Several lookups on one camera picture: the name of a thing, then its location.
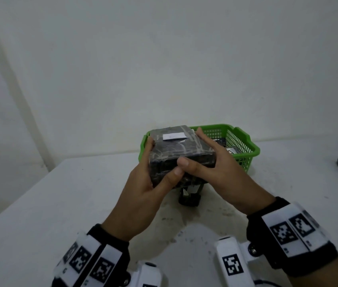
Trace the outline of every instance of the plastic-wrapped box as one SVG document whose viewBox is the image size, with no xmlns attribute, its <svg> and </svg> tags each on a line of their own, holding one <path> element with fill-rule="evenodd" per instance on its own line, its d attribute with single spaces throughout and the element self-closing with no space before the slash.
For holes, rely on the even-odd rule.
<svg viewBox="0 0 338 287">
<path fill-rule="evenodd" d="M 173 139 L 167 134 L 178 135 Z M 188 126 L 176 126 L 150 131 L 155 146 L 149 156 L 149 174 L 156 187 L 162 178 L 177 166 L 180 156 L 187 157 L 200 164 L 213 168 L 216 163 L 214 150 L 202 141 Z M 176 188 L 207 183 L 205 180 L 185 173 Z"/>
</svg>

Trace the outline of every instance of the table surface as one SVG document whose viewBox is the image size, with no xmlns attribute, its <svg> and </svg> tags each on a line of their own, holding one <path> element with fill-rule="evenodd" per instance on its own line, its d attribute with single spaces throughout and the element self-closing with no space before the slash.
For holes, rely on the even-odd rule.
<svg viewBox="0 0 338 287">
<path fill-rule="evenodd" d="M 269 192 L 298 201 L 338 249 L 338 136 L 258 142 L 249 174 Z M 79 231 L 102 222 L 117 202 L 138 153 L 67 159 L 0 214 L 0 286 L 49 286 L 52 270 Z M 152 225 L 130 244 L 137 260 L 157 263 L 163 286 L 224 286 L 213 243 L 225 234 L 245 241 L 245 216 L 206 185 L 198 208 L 173 190 Z M 289 282 L 259 259 L 254 277 Z"/>
</svg>

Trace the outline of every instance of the forearm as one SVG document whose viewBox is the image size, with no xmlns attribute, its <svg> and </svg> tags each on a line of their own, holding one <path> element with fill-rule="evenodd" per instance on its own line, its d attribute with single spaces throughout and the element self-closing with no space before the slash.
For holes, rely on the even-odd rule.
<svg viewBox="0 0 338 287">
<path fill-rule="evenodd" d="M 293 287 L 338 287 L 338 258 L 309 275 L 289 279 Z"/>
</svg>

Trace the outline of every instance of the green plastic basket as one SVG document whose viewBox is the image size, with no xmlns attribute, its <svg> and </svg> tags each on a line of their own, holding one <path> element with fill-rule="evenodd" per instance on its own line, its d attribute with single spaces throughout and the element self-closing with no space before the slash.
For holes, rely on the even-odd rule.
<svg viewBox="0 0 338 287">
<path fill-rule="evenodd" d="M 210 138 L 226 138 L 227 148 L 238 147 L 242 153 L 232 154 L 235 160 L 239 163 L 240 166 L 247 172 L 253 157 L 258 156 L 260 149 L 257 145 L 251 142 L 250 136 L 241 130 L 238 127 L 233 127 L 227 124 L 217 124 L 217 125 L 205 125 L 205 126 L 194 126 L 190 127 L 191 129 L 197 130 L 198 127 L 201 127 L 203 132 L 208 135 Z M 145 143 L 147 141 L 150 131 L 144 135 L 141 142 L 140 155 L 138 156 L 138 161 L 141 160 L 141 156 L 145 149 Z"/>
</svg>

